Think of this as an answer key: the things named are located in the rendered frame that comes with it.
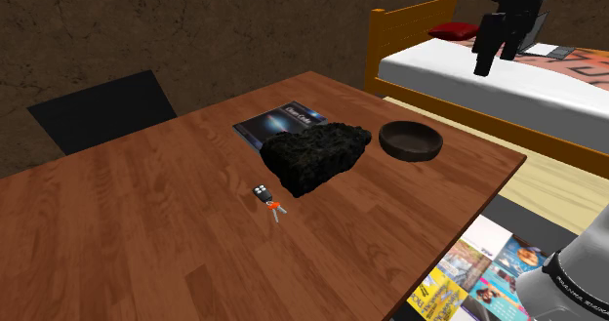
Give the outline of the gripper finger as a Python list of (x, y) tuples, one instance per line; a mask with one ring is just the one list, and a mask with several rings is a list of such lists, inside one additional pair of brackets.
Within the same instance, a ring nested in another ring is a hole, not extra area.
[(482, 18), (472, 51), (477, 54), (475, 75), (487, 76), (493, 59), (505, 42), (505, 13), (485, 14)]
[(536, 14), (531, 12), (526, 13), (507, 13), (505, 19), (505, 42), (500, 58), (502, 60), (513, 60), (516, 52), (526, 37), (531, 31)]

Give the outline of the orange wooden bed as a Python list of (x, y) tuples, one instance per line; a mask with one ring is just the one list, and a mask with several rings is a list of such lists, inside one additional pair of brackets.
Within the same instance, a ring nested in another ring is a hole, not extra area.
[(563, 60), (494, 59), (474, 74), (467, 41), (428, 32), (457, 0), (370, 16), (364, 90), (412, 104), (609, 179), (609, 58), (576, 50)]

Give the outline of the dark brown bowl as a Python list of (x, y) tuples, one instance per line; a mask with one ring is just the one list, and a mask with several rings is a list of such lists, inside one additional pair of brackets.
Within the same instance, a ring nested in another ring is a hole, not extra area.
[(425, 124), (392, 121), (380, 128), (379, 143), (385, 153), (393, 158), (407, 162), (423, 162), (438, 155), (443, 138)]

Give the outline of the pale yellow rug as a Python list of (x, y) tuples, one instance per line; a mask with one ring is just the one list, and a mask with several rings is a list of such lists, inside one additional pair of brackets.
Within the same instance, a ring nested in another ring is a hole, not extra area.
[(526, 156), (500, 195), (576, 234), (609, 205), (609, 180), (471, 127), (385, 97), (385, 101), (492, 141)]

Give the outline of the black rough lump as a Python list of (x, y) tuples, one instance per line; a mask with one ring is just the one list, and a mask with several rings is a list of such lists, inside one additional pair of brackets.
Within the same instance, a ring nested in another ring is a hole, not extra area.
[(350, 170), (371, 140), (372, 133), (360, 126), (333, 122), (273, 135), (260, 155), (281, 185), (299, 198)]

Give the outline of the dark blue book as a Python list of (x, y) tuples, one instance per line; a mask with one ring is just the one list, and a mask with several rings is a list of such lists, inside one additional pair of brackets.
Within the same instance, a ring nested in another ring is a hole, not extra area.
[(315, 125), (325, 125), (328, 119), (296, 100), (280, 105), (255, 117), (234, 124), (233, 131), (259, 152), (270, 137), (288, 132), (297, 134)]

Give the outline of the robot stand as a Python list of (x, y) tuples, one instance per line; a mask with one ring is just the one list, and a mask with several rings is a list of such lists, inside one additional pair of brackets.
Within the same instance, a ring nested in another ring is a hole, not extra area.
[(532, 321), (517, 278), (547, 255), (479, 216), (408, 298), (423, 321)]

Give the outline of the black key fob with keys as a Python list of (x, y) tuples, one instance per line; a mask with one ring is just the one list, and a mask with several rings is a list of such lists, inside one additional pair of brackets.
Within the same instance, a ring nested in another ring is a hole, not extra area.
[(259, 200), (266, 204), (267, 208), (272, 211), (274, 219), (279, 222), (278, 214), (286, 214), (287, 211), (281, 206), (279, 202), (273, 200), (272, 194), (263, 185), (257, 185), (252, 189), (252, 192), (259, 198)]

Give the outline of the wooden table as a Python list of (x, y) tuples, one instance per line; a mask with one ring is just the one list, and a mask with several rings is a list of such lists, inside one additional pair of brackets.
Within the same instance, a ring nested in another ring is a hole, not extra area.
[(421, 120), (307, 72), (4, 178), (0, 321), (383, 321), (524, 162), (436, 123), (435, 159), (372, 142), (295, 198), (232, 129), (291, 100), (372, 132)]

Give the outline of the black chair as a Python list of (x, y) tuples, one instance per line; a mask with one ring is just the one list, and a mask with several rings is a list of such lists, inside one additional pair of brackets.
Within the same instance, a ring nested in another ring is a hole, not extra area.
[(66, 155), (177, 117), (150, 70), (46, 100), (27, 110)]

